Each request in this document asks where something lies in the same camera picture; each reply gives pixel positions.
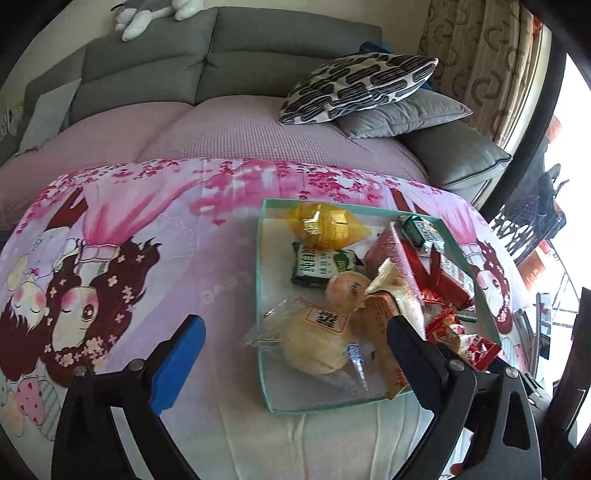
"white plush toy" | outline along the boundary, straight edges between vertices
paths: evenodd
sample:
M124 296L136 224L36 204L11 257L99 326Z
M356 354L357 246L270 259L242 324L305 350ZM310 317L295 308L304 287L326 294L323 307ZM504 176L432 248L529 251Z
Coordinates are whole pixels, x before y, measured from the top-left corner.
M204 8L204 0L127 0L115 7L115 31L123 31L123 41L139 37L156 18L185 20Z

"yellow wrapped candy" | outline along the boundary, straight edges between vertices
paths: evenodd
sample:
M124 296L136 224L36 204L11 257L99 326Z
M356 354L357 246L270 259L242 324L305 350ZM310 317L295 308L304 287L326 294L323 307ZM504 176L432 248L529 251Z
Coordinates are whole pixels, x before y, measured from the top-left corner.
M300 242L318 250L341 250L371 234L350 211L330 203L302 202L285 219Z

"round pastry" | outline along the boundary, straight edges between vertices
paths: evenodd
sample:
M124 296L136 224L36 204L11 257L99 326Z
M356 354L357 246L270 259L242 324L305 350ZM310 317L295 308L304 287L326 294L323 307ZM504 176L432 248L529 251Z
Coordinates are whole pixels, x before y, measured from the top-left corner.
M331 310L349 314L363 306L363 292L371 280L359 272L341 272L326 286L326 298Z
M284 328L281 349L293 368L318 376L343 368L354 342L347 316L314 307L298 312Z

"screw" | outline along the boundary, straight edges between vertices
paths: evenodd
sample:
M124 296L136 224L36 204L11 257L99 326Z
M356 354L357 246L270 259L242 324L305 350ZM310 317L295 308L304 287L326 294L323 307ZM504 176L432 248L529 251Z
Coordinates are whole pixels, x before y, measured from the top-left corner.
M139 372L144 367L144 361L141 358L136 358L127 364L127 368L129 368L132 372Z
M449 362L449 366L452 370L455 370L456 372L461 372L465 368L464 362L462 362L461 360L457 360L457 359L451 360Z
M513 368L513 367L505 368L505 373L506 373L507 377L509 377L509 378L517 378L519 376L519 372L517 371L516 368Z
M74 376L75 377L84 377L85 374L86 374L86 367L84 367L83 365L78 365L78 367L76 367L74 369Z

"box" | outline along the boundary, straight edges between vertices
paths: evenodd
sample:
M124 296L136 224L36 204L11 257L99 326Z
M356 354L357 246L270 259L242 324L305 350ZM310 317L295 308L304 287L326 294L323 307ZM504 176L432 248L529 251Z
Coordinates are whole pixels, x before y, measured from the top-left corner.
M300 296L319 306L327 305L324 290L300 287L290 281L295 260L291 244L297 238L285 221L285 213L298 203L300 203L299 200L267 199L262 204L256 259L257 322L262 320L265 312L276 307L282 301L294 300ZM399 210L385 210L343 203L339 203L338 206L349 210L359 221L371 229L372 234L369 238L347 247L355 250L361 259L364 258L369 247L389 221L401 215L408 215L408 212ZM440 219L426 215L421 216L429 220L445 240L446 257L475 281L478 322L465 324L467 333L477 333L500 345L501 339L492 314L462 250ZM384 400L383 395L379 394L370 395L369 398L359 398L353 392L337 389L311 375L293 369L278 356L270 358L264 349L259 348L257 356L261 387L267 407L271 412L308 413Z

